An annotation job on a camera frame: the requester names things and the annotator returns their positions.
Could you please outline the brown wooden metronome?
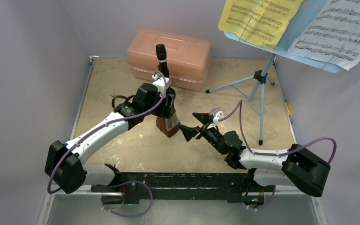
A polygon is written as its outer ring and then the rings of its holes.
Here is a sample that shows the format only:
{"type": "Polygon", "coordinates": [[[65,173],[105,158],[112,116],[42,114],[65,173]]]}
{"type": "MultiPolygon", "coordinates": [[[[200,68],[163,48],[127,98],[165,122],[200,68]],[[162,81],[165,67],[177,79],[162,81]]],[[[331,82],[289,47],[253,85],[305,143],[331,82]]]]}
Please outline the brown wooden metronome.
{"type": "Polygon", "coordinates": [[[179,131],[180,121],[176,114],[172,115],[169,119],[164,117],[156,118],[157,128],[165,134],[168,138],[171,138],[179,131]]]}

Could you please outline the clear plastic metronome cover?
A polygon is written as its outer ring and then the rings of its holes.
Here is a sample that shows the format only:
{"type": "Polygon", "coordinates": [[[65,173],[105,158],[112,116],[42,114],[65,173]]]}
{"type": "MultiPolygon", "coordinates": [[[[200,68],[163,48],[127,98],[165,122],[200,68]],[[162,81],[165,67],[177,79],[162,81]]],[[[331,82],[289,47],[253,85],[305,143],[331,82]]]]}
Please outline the clear plastic metronome cover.
{"type": "Polygon", "coordinates": [[[165,119],[165,128],[167,131],[174,129],[180,122],[176,113],[174,113],[170,118],[165,119]]]}

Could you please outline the black round microphone stand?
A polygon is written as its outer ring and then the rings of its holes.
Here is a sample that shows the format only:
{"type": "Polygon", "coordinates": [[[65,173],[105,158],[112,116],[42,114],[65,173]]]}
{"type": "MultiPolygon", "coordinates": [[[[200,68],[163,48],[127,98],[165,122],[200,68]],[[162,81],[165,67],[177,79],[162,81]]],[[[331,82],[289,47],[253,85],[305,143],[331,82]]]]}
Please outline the black round microphone stand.
{"type": "Polygon", "coordinates": [[[167,96],[170,96],[173,100],[176,98],[175,90],[172,87],[169,87],[166,91],[167,96]]]}

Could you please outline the black microphone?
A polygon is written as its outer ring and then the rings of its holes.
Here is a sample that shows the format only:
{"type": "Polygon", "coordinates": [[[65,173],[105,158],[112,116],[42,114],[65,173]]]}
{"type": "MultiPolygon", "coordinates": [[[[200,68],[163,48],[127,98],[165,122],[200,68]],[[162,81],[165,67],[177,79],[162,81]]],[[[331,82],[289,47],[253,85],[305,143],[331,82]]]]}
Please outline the black microphone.
{"type": "Polygon", "coordinates": [[[164,44],[156,45],[156,55],[159,62],[158,70],[165,76],[169,77],[169,69],[167,65],[167,52],[164,44]]]}

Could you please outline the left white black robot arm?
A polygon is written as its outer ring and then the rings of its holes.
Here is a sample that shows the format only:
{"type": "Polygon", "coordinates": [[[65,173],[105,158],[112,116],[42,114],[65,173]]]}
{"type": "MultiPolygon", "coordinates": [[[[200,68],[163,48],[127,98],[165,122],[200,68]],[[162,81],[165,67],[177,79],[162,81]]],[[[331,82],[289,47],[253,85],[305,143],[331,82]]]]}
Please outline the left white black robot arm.
{"type": "Polygon", "coordinates": [[[117,191],[121,179],[115,166],[87,169],[84,164],[112,139],[142,123],[146,116],[164,120],[172,117],[175,98],[169,84],[144,83],[122,103],[112,101],[113,111],[86,133],[65,143],[53,142],[45,164],[45,173],[49,176],[47,192],[54,194],[62,190],[70,194],[83,185],[101,185],[110,192],[117,191]]]}

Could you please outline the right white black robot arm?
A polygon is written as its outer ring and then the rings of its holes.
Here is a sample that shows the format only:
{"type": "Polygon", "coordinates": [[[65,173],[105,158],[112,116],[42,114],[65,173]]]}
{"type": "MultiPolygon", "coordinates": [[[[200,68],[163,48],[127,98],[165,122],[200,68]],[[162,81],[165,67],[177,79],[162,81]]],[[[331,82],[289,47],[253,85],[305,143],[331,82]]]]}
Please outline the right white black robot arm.
{"type": "Polygon", "coordinates": [[[225,155],[225,162],[233,169],[252,170],[244,178],[251,191],[259,187],[281,185],[298,188],[301,192],[321,197],[331,169],[329,162],[299,144],[282,150],[248,149],[236,131],[220,133],[215,122],[219,117],[211,113],[193,113],[202,123],[199,127],[180,125],[189,142],[204,138],[215,150],[225,155]]]}

